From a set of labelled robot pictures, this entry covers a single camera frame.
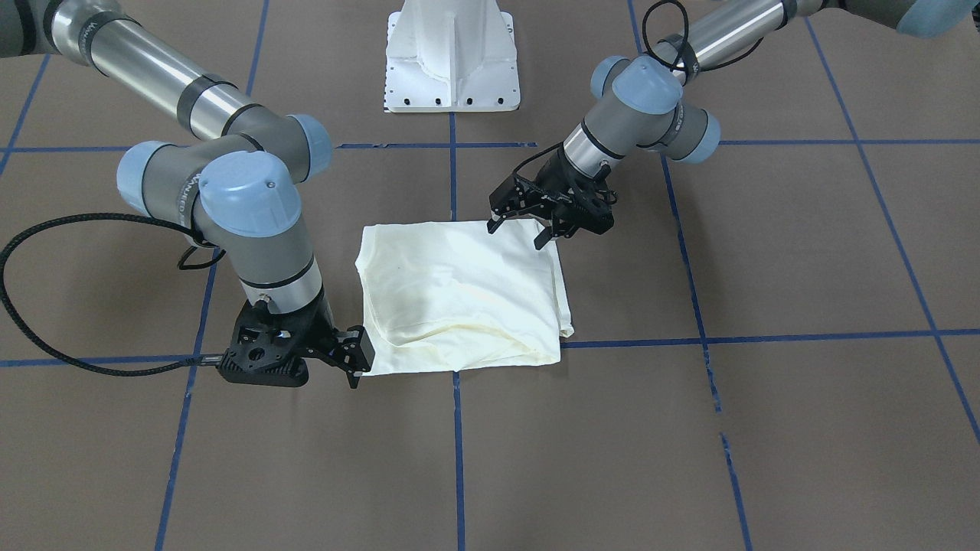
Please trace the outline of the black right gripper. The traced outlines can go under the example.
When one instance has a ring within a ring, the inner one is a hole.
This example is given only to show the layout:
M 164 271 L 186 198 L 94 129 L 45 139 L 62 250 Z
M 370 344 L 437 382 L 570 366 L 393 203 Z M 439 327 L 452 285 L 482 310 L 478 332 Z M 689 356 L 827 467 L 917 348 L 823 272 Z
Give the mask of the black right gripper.
M 343 370 L 350 390 L 371 372 L 374 348 L 364 325 L 340 331 L 326 300 L 315 300 L 286 314 L 273 314 L 270 303 L 245 302 L 232 339 L 217 364 L 228 383 L 301 387 L 308 383 L 305 359 Z

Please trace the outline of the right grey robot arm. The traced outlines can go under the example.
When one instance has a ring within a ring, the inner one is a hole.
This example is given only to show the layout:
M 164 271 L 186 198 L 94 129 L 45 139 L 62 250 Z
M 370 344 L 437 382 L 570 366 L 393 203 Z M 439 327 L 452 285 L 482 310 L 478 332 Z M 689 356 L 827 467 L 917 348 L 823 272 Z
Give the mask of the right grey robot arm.
M 352 388 L 371 370 L 364 327 L 336 327 L 303 219 L 298 185 L 332 161 L 332 140 L 312 116 L 281 116 L 240 87 L 147 31 L 116 1 L 4 1 L 2 56 L 54 54 L 120 83 L 169 114 L 196 142 L 144 141 L 116 169 L 132 213 L 57 217 L 15 235 L 15 249 L 46 230 L 83 222 L 148 224 L 185 235 L 190 251 L 227 260 L 246 296 L 230 345 L 160 367 L 119 370 L 71 357 L 35 334 L 8 292 L 2 307 L 43 352 L 67 365 L 111 377 L 150 377 L 211 366 L 230 383 L 301 387 L 307 360 L 345 373 Z

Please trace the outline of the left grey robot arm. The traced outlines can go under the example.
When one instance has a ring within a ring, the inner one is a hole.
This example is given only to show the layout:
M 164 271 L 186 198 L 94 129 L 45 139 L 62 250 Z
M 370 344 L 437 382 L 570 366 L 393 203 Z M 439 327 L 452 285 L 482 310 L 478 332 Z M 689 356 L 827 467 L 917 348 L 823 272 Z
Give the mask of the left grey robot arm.
M 651 41 L 642 22 L 642 51 L 635 58 L 602 60 L 590 80 L 596 105 L 563 141 L 543 152 L 534 178 L 513 170 L 490 194 L 488 233 L 507 220 L 535 217 L 542 230 L 535 249 L 578 230 L 603 234 L 615 223 L 617 194 L 610 172 L 633 149 L 673 161 L 706 161 L 720 144 L 720 122 L 684 100 L 684 88 L 702 73 L 729 67 L 753 53 L 767 35 L 796 18 L 839 9 L 895 29 L 932 38 L 955 27 L 973 1 L 727 1 L 691 21 L 675 2 L 683 27 Z

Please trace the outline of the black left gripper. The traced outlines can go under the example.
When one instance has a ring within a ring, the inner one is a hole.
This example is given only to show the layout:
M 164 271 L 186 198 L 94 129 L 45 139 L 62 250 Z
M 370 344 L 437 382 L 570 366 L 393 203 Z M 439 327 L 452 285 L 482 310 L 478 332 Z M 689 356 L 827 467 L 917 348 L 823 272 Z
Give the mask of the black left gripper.
M 533 179 L 519 171 L 530 161 L 554 151 Z M 544 224 L 534 238 L 534 248 L 542 250 L 549 242 L 572 237 L 578 229 L 601 235 L 615 223 L 612 205 L 617 194 L 606 185 L 610 174 L 607 161 L 599 163 L 594 177 L 581 174 L 568 160 L 563 147 L 550 147 L 522 161 L 490 194 L 492 214 L 487 231 L 514 217 L 530 215 Z

